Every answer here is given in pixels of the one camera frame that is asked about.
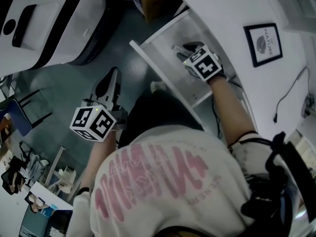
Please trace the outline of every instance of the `picture frame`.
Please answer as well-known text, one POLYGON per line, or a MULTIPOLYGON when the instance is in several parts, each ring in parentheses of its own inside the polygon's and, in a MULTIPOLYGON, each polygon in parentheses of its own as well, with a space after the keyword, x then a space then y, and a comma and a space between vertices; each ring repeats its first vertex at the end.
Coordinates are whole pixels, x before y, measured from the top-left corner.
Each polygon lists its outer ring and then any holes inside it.
POLYGON ((280 37, 275 23, 244 27, 253 67, 257 68, 283 57, 280 37))

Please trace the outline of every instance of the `office floor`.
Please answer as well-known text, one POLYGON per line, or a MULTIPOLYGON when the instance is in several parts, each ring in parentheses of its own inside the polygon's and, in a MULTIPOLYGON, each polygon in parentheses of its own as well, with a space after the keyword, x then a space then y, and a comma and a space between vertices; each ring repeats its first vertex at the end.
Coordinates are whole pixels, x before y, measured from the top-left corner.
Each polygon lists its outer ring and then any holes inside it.
MULTIPOLYGON (((18 142, 23 140, 36 154, 52 162, 60 146, 63 146, 66 151, 57 167, 72 167, 79 177, 87 164, 92 142, 81 139, 69 129, 76 107, 89 96, 94 83, 117 66, 122 71, 120 103, 129 112, 150 82, 159 80, 129 42, 143 42, 170 19, 171 16, 166 16, 148 24, 138 11, 128 8, 110 41, 90 64, 83 67, 64 64, 22 72, 16 90, 17 99, 40 89, 40 93, 32 97, 32 102, 25 108, 27 116, 36 121, 49 112, 53 115, 24 138, 15 132, 11 143, 13 153, 20 153, 18 142)), ((199 108, 203 113, 206 108, 211 110, 202 105, 199 108)))

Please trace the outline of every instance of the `white drawer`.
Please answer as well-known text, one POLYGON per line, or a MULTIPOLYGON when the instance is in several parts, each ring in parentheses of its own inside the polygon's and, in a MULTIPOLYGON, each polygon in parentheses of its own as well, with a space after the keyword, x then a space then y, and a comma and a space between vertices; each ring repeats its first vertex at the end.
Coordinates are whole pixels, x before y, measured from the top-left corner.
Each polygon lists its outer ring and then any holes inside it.
POLYGON ((205 130, 209 130, 208 125, 202 122, 194 108, 212 94, 210 87, 191 76, 171 49, 173 45, 182 46, 192 41, 205 43, 221 58, 228 79, 235 75, 229 58, 216 38, 190 9, 175 17, 141 45, 133 40, 130 45, 160 76, 197 122, 205 130))

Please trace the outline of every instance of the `table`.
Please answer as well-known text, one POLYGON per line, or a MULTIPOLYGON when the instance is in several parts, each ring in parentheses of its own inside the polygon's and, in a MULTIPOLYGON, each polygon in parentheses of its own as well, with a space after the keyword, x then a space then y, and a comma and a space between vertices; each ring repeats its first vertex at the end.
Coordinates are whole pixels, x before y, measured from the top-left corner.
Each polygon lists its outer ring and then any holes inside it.
POLYGON ((39 182, 35 182, 31 187, 30 192, 33 193, 38 198, 41 198, 45 204, 54 210, 73 210, 73 207, 67 202, 63 201, 45 186, 39 182))
POLYGON ((267 139, 284 131, 289 136, 301 120, 301 108, 308 94, 307 73, 297 81, 273 118, 279 99, 289 90, 307 64, 298 33, 282 29, 281 19, 268 0, 184 0, 204 22, 230 59, 251 106, 258 132, 267 139), (254 68, 244 26, 277 24, 283 58, 254 68))

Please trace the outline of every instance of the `person sitting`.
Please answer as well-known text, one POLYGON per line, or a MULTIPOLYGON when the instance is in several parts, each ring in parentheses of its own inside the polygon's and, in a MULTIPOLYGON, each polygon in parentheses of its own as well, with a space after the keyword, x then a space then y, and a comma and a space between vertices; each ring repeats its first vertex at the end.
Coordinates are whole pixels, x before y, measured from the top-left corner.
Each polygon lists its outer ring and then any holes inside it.
POLYGON ((25 183, 24 177, 18 172, 17 169, 11 169, 11 171, 9 172, 9 180, 9 187, 11 192, 18 194, 25 183))
POLYGON ((41 199, 39 199, 34 194, 29 195, 29 200, 32 203, 31 204, 31 211, 33 213, 37 213, 41 209, 49 208, 47 204, 45 204, 41 199))

